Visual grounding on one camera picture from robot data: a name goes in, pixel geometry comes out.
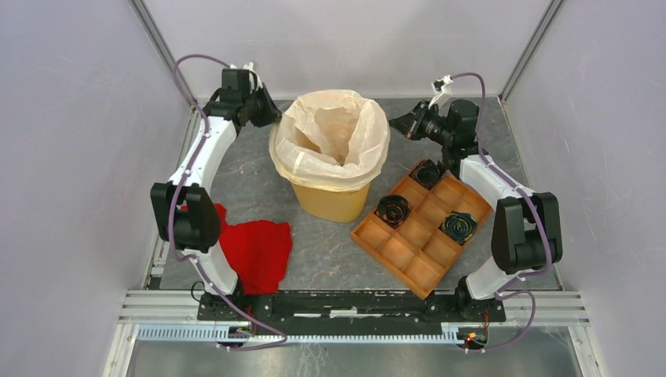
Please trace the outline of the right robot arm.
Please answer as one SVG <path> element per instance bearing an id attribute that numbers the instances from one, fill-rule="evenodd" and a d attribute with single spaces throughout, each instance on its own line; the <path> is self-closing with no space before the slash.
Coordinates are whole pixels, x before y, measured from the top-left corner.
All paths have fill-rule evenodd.
<path id="1" fill-rule="evenodd" d="M 441 146 L 441 167 L 470 186 L 494 211 L 491 257 L 463 277 L 453 308 L 463 320 L 474 320 L 485 304 L 502 300 L 507 290 L 529 276 L 540 276 L 562 260 L 562 231 L 557 197 L 536 192 L 502 170 L 477 139 L 481 107 L 454 100 L 446 115 L 420 101 L 389 125 L 411 141 L 427 138 Z"/>

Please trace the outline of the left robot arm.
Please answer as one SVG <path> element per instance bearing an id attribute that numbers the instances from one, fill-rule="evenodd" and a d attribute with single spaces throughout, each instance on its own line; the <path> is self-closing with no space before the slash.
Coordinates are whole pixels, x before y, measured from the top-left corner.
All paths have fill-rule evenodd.
<path id="1" fill-rule="evenodd" d="M 183 161 L 163 183 L 150 191 L 159 236 L 179 262 L 189 262 L 205 292 L 217 295 L 216 308 L 228 320 L 241 318 L 247 300 L 237 293 L 239 277 L 219 241 L 221 219 L 209 191 L 231 144 L 248 123 L 270 126 L 281 113 L 252 63 L 221 72 L 221 86 L 204 106 L 201 120 Z"/>

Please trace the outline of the cream plastic trash bag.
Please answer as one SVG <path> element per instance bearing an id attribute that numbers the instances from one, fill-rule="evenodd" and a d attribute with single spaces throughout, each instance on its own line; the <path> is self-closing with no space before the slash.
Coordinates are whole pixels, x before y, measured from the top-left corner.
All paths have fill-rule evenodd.
<path id="1" fill-rule="evenodd" d="M 390 144 L 386 113 L 353 90 L 297 97 L 273 126 L 269 154 L 289 182 L 330 192 L 362 189 L 382 171 Z"/>

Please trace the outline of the wooden compartment tray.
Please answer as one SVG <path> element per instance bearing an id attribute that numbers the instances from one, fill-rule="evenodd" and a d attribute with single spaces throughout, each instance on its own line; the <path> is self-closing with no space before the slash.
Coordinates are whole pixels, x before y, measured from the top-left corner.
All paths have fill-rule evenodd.
<path id="1" fill-rule="evenodd" d="M 392 229 L 375 215 L 375 208 L 351 232 L 353 242 L 373 257 L 417 297 L 430 295 L 470 243 L 459 245 L 441 230 L 453 211 L 470 213 L 479 230 L 492 214 L 491 206 L 450 173 L 430 190 L 410 178 L 415 165 L 388 194 L 405 197 L 411 213 Z"/>

